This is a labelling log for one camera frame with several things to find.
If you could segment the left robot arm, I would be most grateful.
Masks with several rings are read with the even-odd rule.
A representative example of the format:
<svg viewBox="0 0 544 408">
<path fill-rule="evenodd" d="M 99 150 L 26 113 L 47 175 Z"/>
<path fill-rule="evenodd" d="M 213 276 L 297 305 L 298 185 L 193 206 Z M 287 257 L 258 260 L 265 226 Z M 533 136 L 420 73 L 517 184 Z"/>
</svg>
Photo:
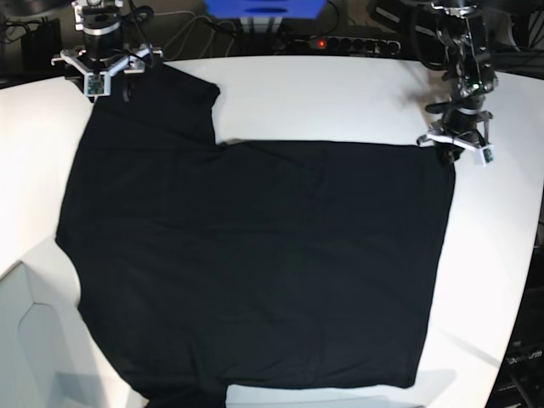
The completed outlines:
<svg viewBox="0 0 544 408">
<path fill-rule="evenodd" d="M 417 41 L 418 15 L 425 8 L 438 13 L 436 37 L 445 49 L 441 64 L 428 61 Z M 489 140 L 493 115 L 484 109 L 484 102 L 498 79 L 481 6 L 476 1 L 418 1 L 411 12 L 410 39 L 419 61 L 431 71 L 442 71 L 442 80 L 450 87 L 448 101 L 425 107 L 440 119 L 431 122 L 416 144 L 434 145 L 445 164 L 454 163 L 468 151 L 477 165 L 490 165 L 495 159 Z"/>
</svg>

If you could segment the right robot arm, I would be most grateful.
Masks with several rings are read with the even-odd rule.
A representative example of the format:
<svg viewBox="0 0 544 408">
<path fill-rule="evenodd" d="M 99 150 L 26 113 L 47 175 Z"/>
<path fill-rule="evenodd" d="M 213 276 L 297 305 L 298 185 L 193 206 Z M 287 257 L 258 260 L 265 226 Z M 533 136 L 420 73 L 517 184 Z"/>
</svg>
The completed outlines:
<svg viewBox="0 0 544 408">
<path fill-rule="evenodd" d="M 71 6 L 83 45 L 60 50 L 51 65 L 61 67 L 86 98 L 107 97 L 114 77 L 141 75 L 162 62 L 162 49 L 152 46 L 144 31 L 155 17 L 152 7 L 130 1 L 124 13 L 122 1 L 74 1 Z"/>
</svg>

